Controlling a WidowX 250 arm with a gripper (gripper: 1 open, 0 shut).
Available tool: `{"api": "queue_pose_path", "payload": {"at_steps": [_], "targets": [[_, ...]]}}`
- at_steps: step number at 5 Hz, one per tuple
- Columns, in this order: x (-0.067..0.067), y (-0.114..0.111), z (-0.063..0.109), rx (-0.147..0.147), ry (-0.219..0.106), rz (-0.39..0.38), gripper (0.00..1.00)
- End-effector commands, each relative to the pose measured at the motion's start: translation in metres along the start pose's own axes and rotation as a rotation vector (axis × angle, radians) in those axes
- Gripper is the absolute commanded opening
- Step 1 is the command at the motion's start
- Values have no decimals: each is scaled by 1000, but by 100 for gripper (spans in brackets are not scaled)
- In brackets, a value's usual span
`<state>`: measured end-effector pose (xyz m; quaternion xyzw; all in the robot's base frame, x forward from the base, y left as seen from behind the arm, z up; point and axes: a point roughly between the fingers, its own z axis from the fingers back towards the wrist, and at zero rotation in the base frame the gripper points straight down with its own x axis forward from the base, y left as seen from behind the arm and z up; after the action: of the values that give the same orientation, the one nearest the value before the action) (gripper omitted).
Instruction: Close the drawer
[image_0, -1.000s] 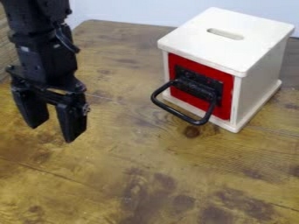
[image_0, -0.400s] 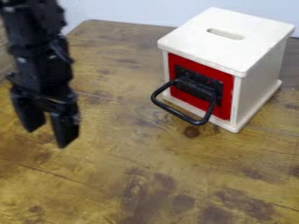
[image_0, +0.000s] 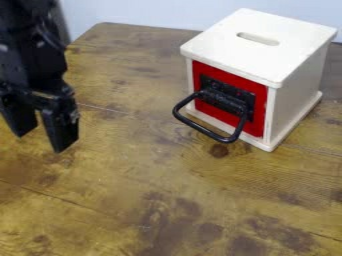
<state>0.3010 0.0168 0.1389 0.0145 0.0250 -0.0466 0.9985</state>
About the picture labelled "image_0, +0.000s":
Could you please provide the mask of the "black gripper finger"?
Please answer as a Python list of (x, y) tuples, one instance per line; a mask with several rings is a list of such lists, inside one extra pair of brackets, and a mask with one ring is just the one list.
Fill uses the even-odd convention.
[(0, 113), (17, 137), (22, 137), (37, 127), (34, 109), (14, 95), (0, 95)]
[(60, 153), (78, 139), (80, 115), (74, 100), (62, 100), (45, 108), (41, 118), (53, 151)]

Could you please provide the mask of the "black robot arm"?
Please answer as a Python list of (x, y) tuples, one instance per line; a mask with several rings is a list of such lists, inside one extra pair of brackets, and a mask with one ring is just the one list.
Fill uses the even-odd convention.
[(78, 111), (65, 46), (50, 17), (54, 0), (0, 0), (0, 114), (18, 137), (38, 124), (53, 151), (78, 139)]

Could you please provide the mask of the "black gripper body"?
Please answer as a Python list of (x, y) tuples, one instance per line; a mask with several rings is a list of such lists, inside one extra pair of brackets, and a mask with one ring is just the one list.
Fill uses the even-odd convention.
[(64, 47), (45, 39), (0, 39), (0, 111), (74, 112), (62, 76)]

